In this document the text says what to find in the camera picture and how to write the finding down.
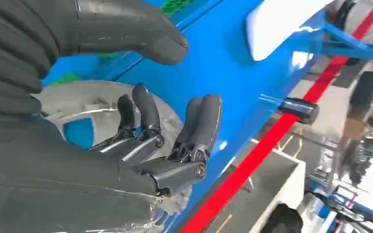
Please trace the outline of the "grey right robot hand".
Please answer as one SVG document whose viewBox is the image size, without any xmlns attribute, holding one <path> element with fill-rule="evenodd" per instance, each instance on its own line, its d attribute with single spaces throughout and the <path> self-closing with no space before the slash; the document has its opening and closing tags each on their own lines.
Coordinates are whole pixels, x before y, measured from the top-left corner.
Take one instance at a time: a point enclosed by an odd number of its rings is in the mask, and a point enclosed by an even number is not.
<svg viewBox="0 0 373 233">
<path fill-rule="evenodd" d="M 35 95 L 58 58 L 135 51 L 164 65 L 188 52 L 165 14 L 140 0 L 0 0 L 0 233 L 138 230 L 161 197 L 201 181 L 222 102 L 191 99 L 169 155 L 153 95 L 142 84 L 117 100 L 117 133 L 86 150 L 42 117 Z"/>
</svg>

